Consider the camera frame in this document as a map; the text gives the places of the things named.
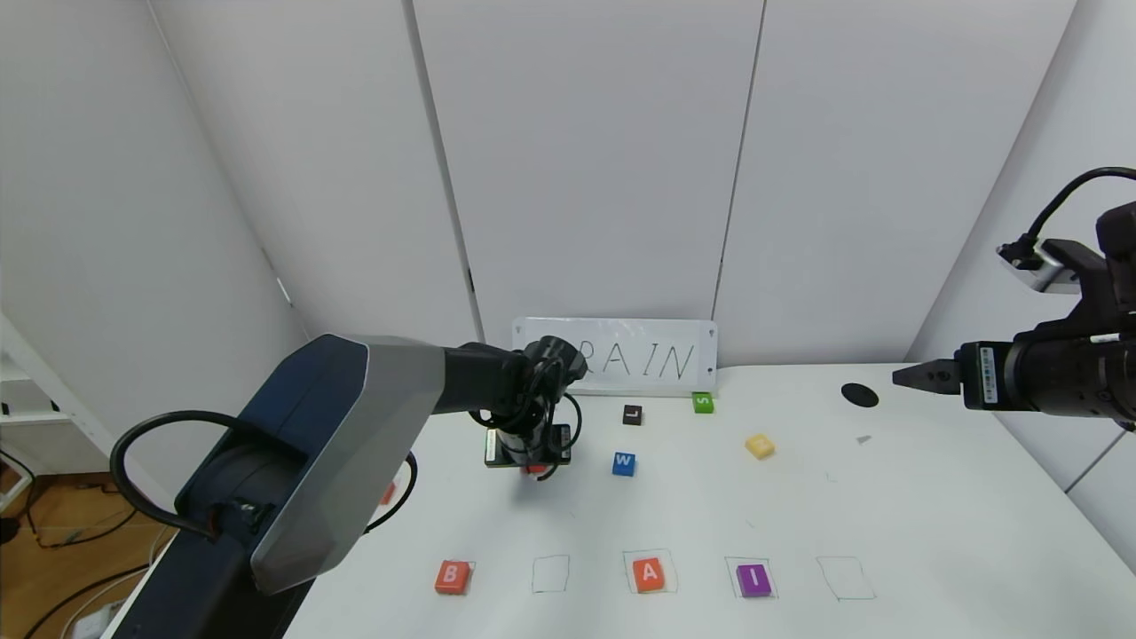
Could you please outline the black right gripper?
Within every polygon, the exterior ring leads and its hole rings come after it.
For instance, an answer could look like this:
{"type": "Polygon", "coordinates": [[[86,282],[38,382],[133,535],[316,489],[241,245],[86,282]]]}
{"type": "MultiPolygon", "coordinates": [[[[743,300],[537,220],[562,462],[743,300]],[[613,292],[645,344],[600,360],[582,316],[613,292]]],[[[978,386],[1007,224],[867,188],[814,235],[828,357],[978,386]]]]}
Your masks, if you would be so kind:
{"type": "Polygon", "coordinates": [[[1024,332],[1010,343],[963,343],[955,359],[893,372],[892,384],[962,395],[974,410],[1111,418],[1112,343],[1084,332],[1024,332]]]}

